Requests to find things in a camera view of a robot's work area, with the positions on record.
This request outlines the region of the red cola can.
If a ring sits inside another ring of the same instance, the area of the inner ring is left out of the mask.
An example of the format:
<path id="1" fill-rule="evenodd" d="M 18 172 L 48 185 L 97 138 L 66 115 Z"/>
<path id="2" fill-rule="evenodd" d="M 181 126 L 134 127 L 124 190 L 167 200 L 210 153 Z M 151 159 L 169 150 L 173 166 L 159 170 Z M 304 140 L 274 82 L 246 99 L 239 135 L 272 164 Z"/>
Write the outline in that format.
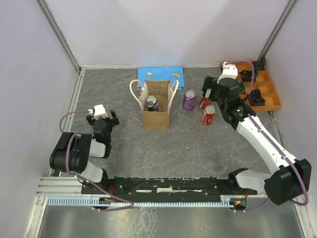
<path id="1" fill-rule="evenodd" d="M 199 107 L 204 110 L 206 108 L 206 106 L 211 105 L 211 100 L 209 98 L 203 97 L 200 100 L 200 104 Z"/>
<path id="2" fill-rule="evenodd" d="M 203 110 L 202 124 L 210 125 L 216 115 L 216 109 L 213 105 L 207 105 Z"/>

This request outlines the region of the purple soda can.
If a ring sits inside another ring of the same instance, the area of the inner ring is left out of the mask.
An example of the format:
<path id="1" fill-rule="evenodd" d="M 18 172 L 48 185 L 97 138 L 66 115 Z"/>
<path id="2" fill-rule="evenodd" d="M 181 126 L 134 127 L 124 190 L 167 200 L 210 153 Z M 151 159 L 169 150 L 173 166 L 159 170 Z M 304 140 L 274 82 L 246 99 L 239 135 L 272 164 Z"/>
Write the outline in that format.
<path id="1" fill-rule="evenodd" d="M 159 111 L 159 101 L 156 96 L 150 95 L 146 99 L 146 106 L 149 112 L 158 112 Z"/>
<path id="2" fill-rule="evenodd" d="M 192 110 L 195 106 L 196 93 L 193 90 L 187 90 L 183 98 L 183 109 Z"/>

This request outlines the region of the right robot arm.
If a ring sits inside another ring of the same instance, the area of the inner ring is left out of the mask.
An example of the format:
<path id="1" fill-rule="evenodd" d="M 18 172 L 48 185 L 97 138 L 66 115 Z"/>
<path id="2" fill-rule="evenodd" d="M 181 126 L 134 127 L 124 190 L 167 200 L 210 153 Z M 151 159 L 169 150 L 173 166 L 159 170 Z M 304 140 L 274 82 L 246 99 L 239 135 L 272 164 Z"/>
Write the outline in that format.
<path id="1" fill-rule="evenodd" d="M 202 92 L 217 103 L 222 118 L 253 146 L 269 169 L 268 174 L 249 169 L 236 171 L 235 177 L 227 182 L 228 190 L 238 194 L 245 188 L 252 189 L 264 192 L 276 205 L 292 201 L 306 206 L 311 164 L 306 159 L 297 159 L 268 132 L 256 113 L 241 99 L 237 80 L 206 76 Z"/>

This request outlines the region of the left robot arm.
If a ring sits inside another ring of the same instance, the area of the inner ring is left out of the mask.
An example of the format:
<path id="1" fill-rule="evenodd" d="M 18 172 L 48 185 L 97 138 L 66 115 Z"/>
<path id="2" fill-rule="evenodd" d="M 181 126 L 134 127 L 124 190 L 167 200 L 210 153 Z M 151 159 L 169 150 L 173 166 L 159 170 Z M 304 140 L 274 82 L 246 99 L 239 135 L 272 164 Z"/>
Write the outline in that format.
<path id="1" fill-rule="evenodd" d="M 102 105 L 86 113 L 86 120 L 93 133 L 62 132 L 50 156 L 50 167 L 78 176 L 86 182 L 93 182 L 94 190 L 105 193 L 109 189 L 107 172 L 89 162 L 89 158 L 109 157 L 112 149 L 111 133 L 113 127 L 119 125 L 119 119 L 114 110 L 108 114 Z"/>

